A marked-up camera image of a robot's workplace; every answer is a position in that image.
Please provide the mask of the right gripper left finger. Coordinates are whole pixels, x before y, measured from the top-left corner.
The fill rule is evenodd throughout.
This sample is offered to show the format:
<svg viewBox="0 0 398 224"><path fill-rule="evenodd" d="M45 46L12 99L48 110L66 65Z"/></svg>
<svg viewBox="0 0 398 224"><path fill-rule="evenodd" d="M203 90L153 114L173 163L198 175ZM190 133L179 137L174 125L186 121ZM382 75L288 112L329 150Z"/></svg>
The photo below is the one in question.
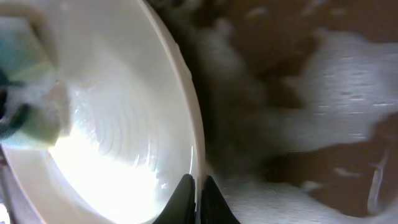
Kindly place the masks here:
<svg viewBox="0 0 398 224"><path fill-rule="evenodd" d="M153 224L193 224L195 222L195 180L185 174L170 200Z"/></svg>

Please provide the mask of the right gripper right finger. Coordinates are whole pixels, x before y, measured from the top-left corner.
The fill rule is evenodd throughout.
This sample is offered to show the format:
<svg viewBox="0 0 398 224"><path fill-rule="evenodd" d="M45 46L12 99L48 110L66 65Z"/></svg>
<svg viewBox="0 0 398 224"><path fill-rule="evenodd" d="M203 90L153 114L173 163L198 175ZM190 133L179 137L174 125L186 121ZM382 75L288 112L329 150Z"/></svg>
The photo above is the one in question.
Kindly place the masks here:
<svg viewBox="0 0 398 224"><path fill-rule="evenodd" d="M201 224L240 224L210 175L201 193L200 219Z"/></svg>

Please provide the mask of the white plate with sauce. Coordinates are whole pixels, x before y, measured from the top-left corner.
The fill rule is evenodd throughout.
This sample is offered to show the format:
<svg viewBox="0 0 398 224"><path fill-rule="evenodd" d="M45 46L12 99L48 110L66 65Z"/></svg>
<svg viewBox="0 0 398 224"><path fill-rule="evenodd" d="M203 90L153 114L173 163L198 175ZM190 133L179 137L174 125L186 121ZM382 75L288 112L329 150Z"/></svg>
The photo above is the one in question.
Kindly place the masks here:
<svg viewBox="0 0 398 224"><path fill-rule="evenodd" d="M200 200L203 125L192 75L148 1L2 1L55 68L55 144L2 147L42 223L152 223L180 179Z"/></svg>

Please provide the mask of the green yellow sponge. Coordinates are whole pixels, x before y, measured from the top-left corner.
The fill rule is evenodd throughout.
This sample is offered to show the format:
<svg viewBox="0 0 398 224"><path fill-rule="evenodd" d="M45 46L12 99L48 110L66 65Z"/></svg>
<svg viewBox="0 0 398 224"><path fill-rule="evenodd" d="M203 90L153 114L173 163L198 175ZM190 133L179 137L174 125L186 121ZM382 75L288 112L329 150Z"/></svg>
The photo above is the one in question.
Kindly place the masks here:
<svg viewBox="0 0 398 224"><path fill-rule="evenodd" d="M62 129L55 68L29 21L1 17L1 146L49 147Z"/></svg>

